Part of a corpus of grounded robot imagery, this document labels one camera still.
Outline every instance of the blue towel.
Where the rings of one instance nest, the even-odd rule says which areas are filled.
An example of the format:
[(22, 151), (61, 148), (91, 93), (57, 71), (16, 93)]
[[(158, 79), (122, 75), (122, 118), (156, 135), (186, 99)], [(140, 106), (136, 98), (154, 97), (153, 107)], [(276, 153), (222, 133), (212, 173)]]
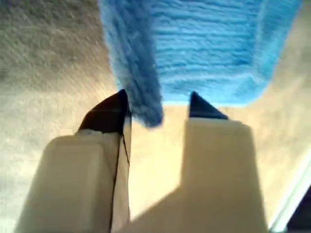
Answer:
[(161, 124), (190, 93), (243, 106), (272, 78), (301, 0), (100, 0), (110, 62), (133, 116)]

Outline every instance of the floor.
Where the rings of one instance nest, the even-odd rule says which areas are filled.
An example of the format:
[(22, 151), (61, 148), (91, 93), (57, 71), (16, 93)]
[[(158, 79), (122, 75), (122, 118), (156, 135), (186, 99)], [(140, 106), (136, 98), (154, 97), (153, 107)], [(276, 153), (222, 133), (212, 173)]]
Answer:
[[(305, 0), (262, 98), (222, 109), (253, 128), (268, 221), (310, 148), (310, 12)], [(47, 142), (115, 92), (101, 36), (96, 0), (0, 0), (0, 232), (14, 228)], [(178, 185), (186, 115), (170, 106), (161, 128), (134, 124), (133, 217)]]

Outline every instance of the beige carpet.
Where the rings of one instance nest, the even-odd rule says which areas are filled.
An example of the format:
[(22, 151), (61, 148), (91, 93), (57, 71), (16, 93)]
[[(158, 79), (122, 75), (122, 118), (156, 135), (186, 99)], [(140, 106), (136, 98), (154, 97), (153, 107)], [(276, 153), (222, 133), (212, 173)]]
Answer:
[[(253, 128), (268, 219), (311, 142), (310, 12), (306, 0), (264, 96), (224, 109)], [(101, 34), (96, 0), (0, 0), (1, 233), (12, 231), (47, 142), (75, 132), (88, 109), (114, 93)], [(134, 125), (133, 217), (178, 185), (186, 114), (166, 107), (163, 127)]]

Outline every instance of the blue cloth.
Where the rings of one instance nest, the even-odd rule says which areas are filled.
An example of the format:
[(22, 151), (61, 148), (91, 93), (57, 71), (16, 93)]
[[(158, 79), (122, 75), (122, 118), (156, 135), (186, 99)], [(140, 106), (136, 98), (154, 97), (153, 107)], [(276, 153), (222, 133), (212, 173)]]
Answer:
[(161, 124), (190, 93), (243, 106), (272, 78), (301, 0), (99, 0), (112, 70), (133, 116)]

